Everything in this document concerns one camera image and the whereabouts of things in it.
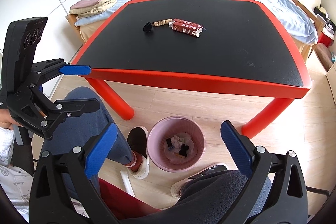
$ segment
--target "person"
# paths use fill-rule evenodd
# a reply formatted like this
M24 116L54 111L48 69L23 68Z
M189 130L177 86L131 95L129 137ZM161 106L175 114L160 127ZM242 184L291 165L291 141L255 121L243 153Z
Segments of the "person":
M79 87L71 91L66 99L96 98L100 109L95 113L85 113L81 117L72 117L61 123L53 133L53 139L45 140L41 153L45 150L52 154L68 153L75 146L83 146L86 141L98 135L108 122L114 122L101 99L91 89ZM0 184L7 196L28 221L29 195L33 177L19 167L11 166L11 153L14 142L12 125L17 124L7 110L0 110ZM118 129L117 140L107 158L127 166L131 175L144 179L149 173L147 155L147 129L133 128L127 140ZM63 181L72 199L76 211L86 215L69 174L63 174ZM91 183L100 194L98 176L93 176ZM214 164L175 183L171 188L178 202L165 210L139 218L120 220L123 224L215 224L230 208L243 189L247 177L238 170L228 170L225 164ZM266 201L271 182L268 179L250 216L259 213Z

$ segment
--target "table leg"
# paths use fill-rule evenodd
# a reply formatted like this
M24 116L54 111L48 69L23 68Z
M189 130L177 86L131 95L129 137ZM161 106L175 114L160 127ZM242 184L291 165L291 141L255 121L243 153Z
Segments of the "table leg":
M275 98L253 119L243 125L241 132L250 139L265 129L273 122L292 102L294 99Z
M104 80L86 78L95 91L109 104L109 106L124 120L130 120L134 116L131 108Z

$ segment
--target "black tabletop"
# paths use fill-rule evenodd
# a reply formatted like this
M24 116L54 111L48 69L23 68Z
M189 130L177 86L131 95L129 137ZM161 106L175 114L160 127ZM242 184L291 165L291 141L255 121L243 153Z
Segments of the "black tabletop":
M204 25L200 37L147 22ZM279 32L260 6L237 0L150 0L129 4L100 32L78 65L217 75L303 86Z

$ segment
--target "sock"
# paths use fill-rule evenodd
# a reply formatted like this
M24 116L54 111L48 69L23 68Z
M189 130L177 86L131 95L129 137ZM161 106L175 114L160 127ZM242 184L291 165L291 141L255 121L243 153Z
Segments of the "sock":
M130 168L133 172L136 172L140 165L142 164L142 155L136 151L133 151L133 161L129 164L125 164L128 168Z

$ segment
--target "pink blanket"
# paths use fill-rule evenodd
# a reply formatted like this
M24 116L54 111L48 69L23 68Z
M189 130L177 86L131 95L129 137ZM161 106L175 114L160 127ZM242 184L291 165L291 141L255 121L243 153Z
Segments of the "pink blanket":
M72 5L70 9L79 9L79 8L85 8L89 6L96 5L101 0L80 0L76 4Z

